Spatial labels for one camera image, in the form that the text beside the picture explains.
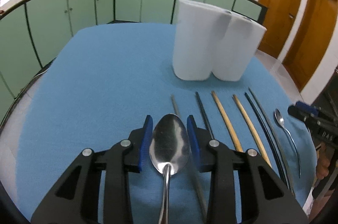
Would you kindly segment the person's hand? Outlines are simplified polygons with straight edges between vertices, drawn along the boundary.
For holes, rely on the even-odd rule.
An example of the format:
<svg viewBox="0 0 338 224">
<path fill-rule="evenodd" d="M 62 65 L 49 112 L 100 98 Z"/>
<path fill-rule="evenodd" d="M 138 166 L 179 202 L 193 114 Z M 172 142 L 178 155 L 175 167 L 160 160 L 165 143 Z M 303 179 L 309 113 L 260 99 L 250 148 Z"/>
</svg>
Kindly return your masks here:
<svg viewBox="0 0 338 224">
<path fill-rule="evenodd" d="M 317 166 L 316 166 L 316 177 L 319 180 L 324 179 L 329 174 L 330 160 L 326 154 L 326 145 L 324 142 L 321 143 L 318 153 Z"/>
</svg>

